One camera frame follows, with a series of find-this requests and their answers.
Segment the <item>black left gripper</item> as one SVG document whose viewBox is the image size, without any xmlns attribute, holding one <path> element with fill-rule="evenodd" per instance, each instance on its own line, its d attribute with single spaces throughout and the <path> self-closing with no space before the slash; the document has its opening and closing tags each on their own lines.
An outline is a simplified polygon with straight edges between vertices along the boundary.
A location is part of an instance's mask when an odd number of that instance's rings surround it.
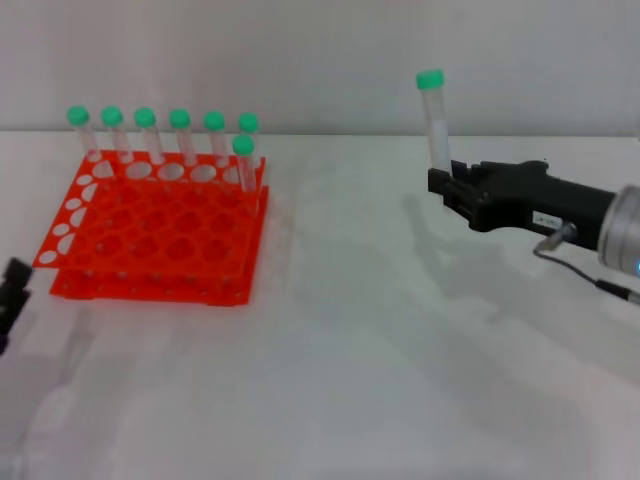
<svg viewBox="0 0 640 480">
<path fill-rule="evenodd" d="M 10 342 L 11 330 L 18 320 L 29 299 L 26 290 L 33 275 L 33 268 L 24 261 L 12 257 L 4 271 L 1 284 L 1 353 L 4 353 Z"/>
</svg>

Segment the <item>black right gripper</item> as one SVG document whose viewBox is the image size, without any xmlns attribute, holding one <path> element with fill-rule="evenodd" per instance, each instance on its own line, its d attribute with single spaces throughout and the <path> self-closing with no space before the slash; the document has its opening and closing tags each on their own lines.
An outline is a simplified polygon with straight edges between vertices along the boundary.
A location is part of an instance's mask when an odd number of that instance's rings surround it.
<svg viewBox="0 0 640 480">
<path fill-rule="evenodd" d="M 587 250 L 597 247 L 605 213 L 615 194 L 548 174 L 543 161 L 519 164 L 451 161 L 452 176 L 428 171 L 428 191 L 478 232 L 519 228 L 549 235 L 551 219 L 570 223 L 570 242 Z"/>
</svg>

